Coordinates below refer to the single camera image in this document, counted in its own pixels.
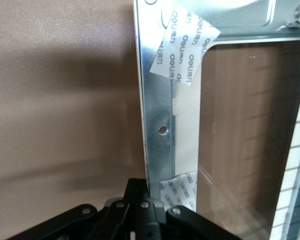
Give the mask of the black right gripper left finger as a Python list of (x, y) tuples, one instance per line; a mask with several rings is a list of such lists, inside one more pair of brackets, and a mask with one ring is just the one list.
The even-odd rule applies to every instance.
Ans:
[(140, 180), (130, 178), (124, 196), (113, 199), (98, 211), (91, 204), (81, 204), (24, 230), (10, 240), (115, 240), (127, 238), (122, 226), (136, 199)]

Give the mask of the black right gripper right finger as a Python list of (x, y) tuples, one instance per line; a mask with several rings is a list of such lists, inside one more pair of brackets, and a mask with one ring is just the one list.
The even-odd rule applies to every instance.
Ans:
[(238, 240), (239, 237), (182, 205), (164, 210), (148, 197), (145, 179), (138, 180), (140, 240)]

